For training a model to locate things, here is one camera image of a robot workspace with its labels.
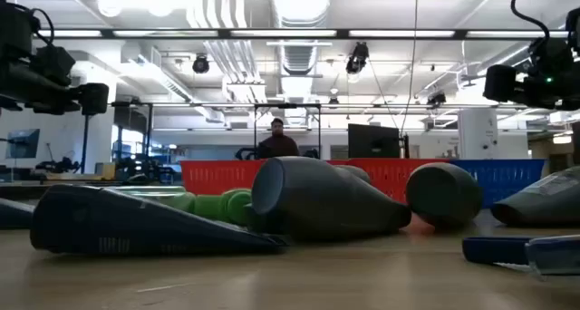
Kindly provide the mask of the black vertical post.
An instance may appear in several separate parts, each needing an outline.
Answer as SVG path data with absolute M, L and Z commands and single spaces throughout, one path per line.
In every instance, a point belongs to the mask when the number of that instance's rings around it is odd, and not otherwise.
M 90 129 L 90 115 L 84 115 L 83 124 L 83 135 L 82 135 L 82 159 L 81 159 L 81 174 L 85 173 L 86 155 L 87 155 L 87 144 L 88 144 L 88 134 Z

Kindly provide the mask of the black overhead light bar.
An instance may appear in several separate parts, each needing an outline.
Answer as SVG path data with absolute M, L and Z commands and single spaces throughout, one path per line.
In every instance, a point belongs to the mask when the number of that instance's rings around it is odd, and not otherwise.
M 539 30 L 429 30 L 429 29 L 57 29 L 55 39 L 138 40 L 427 40 L 527 41 L 542 36 Z

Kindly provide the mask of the blue plastic basket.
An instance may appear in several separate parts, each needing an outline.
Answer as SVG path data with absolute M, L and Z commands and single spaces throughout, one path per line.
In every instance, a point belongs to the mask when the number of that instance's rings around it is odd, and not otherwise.
M 452 160 L 467 171 L 483 191 L 482 208 L 490 208 L 521 189 L 540 180 L 545 161 L 525 160 Z

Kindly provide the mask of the black metal frame stand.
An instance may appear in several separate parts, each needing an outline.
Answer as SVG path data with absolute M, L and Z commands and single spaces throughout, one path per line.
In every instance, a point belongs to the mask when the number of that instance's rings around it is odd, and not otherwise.
M 255 156 L 255 160 L 260 159 L 260 147 L 258 146 L 258 142 L 257 142 L 257 111 L 260 108 L 277 108 L 277 109 L 281 109 L 281 110 L 290 110 L 290 109 L 298 109 L 298 108 L 304 108 L 304 109 L 311 109 L 311 108 L 315 108 L 317 109 L 317 115 L 314 116 L 314 118 L 318 121 L 318 129 L 317 129 L 317 133 L 318 133 L 318 159 L 322 158 L 322 105 L 320 103 L 292 103 L 292 102 L 279 102 L 279 103 L 272 103 L 272 102 L 267 102 L 267 103 L 250 103 L 248 106 L 248 108 L 253 108 L 254 109 L 254 148 L 253 148 L 253 152 L 254 152 L 254 156 Z

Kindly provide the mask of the blue wall picture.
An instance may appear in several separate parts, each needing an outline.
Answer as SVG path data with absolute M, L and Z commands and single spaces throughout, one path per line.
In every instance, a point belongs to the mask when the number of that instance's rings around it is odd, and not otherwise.
M 34 159 L 40 138 L 39 129 L 10 131 L 5 156 L 8 159 Z

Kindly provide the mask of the blue toothbrush case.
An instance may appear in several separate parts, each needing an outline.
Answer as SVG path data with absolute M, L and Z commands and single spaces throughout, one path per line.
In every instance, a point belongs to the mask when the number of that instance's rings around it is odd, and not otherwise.
M 530 237 L 466 237 L 462 252 L 472 263 L 527 265 L 526 244 Z

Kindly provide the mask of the green plastic bottle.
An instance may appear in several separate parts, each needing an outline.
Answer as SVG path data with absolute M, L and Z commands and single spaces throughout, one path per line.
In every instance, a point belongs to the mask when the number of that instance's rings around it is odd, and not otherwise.
M 161 194 L 153 198 L 167 206 L 211 220 L 218 220 L 238 226 L 246 226 L 247 212 L 250 205 L 249 189 L 231 189 L 221 195 L 195 195 L 191 192 L 174 192 Z

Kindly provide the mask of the yellow box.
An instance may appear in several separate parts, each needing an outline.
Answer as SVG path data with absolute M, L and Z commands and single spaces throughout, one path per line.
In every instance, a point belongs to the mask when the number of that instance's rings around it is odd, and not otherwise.
M 98 162 L 95 164 L 94 174 L 104 180 L 114 180 L 116 164 L 114 162 Z

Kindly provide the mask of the clear blue plastic pack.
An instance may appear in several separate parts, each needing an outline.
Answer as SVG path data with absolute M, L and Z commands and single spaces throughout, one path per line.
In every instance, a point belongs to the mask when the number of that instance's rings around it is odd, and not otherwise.
M 533 238 L 525 251 L 539 276 L 580 276 L 580 235 Z

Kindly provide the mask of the person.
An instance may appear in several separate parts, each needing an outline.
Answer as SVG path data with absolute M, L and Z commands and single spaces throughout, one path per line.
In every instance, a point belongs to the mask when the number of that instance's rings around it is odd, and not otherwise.
M 281 119 L 272 120 L 271 136 L 258 144 L 257 155 L 261 159 L 299 155 L 295 141 L 284 134 L 284 123 Z

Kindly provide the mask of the red plastic basket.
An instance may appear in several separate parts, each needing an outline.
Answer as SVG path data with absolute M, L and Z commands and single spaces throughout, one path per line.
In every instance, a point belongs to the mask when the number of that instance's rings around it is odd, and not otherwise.
M 392 199 L 406 204 L 406 184 L 418 167 L 447 162 L 443 159 L 328 160 L 332 165 L 351 165 L 367 172 L 371 184 Z M 180 163 L 185 189 L 196 195 L 221 195 L 231 189 L 251 188 L 263 160 L 183 160 Z

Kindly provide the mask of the white round pillar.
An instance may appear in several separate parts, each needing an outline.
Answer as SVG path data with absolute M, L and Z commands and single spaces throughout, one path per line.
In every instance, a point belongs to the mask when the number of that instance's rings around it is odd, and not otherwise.
M 458 115 L 459 157 L 491 160 L 498 157 L 498 120 L 495 109 L 465 109 Z

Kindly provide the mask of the dark navy toiletry tube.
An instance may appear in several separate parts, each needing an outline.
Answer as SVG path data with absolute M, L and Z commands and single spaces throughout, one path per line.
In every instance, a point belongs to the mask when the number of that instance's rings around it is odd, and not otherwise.
M 72 185 L 52 186 L 42 195 L 30 242 L 52 253 L 114 256 L 273 253 L 288 246 L 282 237 L 156 201 Z

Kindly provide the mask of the black computer monitor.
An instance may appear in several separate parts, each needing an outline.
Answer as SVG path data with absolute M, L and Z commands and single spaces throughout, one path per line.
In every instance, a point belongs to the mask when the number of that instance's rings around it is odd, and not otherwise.
M 349 124 L 348 157 L 395 158 L 400 157 L 400 135 L 395 128 Z

